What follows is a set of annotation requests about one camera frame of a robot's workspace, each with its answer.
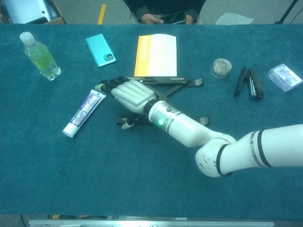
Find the green indicator light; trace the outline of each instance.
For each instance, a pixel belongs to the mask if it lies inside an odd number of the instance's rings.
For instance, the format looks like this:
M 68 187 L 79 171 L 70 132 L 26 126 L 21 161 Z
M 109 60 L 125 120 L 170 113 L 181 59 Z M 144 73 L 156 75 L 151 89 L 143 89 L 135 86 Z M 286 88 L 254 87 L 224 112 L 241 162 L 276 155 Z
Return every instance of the green indicator light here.
M 158 120 L 158 124 L 159 124 L 159 125 L 163 125 L 163 124 L 164 124 L 164 121 L 163 121 L 162 119 L 159 119 L 159 120 Z

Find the person's hand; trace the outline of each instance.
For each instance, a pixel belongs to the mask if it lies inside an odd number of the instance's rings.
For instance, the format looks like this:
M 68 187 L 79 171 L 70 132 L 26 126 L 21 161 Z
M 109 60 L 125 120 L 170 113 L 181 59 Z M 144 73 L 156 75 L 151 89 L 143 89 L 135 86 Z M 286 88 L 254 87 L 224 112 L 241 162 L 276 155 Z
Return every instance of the person's hand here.
M 146 13 L 141 17 L 141 21 L 147 25 L 163 24 L 163 20 L 156 18 L 153 14 Z
M 185 17 L 186 17 L 186 24 L 187 25 L 192 25 L 193 22 L 194 22 L 194 18 L 189 14 L 186 14 Z

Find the robotic arm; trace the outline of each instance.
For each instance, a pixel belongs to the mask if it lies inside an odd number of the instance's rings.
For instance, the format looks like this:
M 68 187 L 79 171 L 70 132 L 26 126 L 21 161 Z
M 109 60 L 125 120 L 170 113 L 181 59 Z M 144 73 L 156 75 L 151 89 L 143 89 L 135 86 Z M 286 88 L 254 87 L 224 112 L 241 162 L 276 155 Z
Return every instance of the robotic arm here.
M 103 80 L 96 90 L 112 95 L 131 112 L 147 116 L 186 147 L 203 146 L 196 153 L 196 164 L 207 176 L 225 176 L 251 167 L 303 166 L 303 125 L 251 132 L 236 141 L 157 100 L 139 81 L 125 77 Z

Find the teal tablecloth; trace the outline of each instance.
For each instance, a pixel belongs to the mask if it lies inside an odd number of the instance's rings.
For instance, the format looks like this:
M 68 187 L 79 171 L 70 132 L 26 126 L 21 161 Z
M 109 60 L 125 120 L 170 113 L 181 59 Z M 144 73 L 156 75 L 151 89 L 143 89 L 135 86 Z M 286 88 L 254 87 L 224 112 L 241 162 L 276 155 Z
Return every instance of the teal tablecloth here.
M 19 34 L 45 43 L 62 69 L 43 78 L 23 54 Z M 103 33 L 117 62 L 97 68 L 85 38 Z M 126 109 L 107 97 L 71 139 L 62 133 L 102 79 L 132 76 L 139 35 L 175 35 L 178 75 L 203 76 L 202 87 L 169 98 L 209 127 L 241 138 L 250 131 L 303 121 L 303 86 L 283 93 L 266 73 L 284 63 L 303 77 L 303 26 L 0 25 L 0 213 L 303 219 L 303 168 L 258 168 L 230 177 L 199 172 L 188 149 L 154 126 L 123 131 Z M 228 78 L 212 63 L 232 63 Z M 261 101 L 245 86 L 233 91 L 243 66 L 255 68 Z

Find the yellow floor line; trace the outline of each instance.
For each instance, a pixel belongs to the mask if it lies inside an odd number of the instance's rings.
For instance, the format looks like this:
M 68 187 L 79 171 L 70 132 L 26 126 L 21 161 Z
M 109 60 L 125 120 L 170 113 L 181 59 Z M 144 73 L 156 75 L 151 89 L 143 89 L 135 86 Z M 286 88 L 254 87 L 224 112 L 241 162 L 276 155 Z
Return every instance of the yellow floor line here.
M 106 8 L 106 4 L 102 4 L 101 6 L 101 11 L 100 11 L 100 15 L 99 15 L 99 19 L 98 19 L 98 25 L 101 25 L 103 22 L 103 17 L 104 17 L 104 13 L 105 13 L 105 8 Z

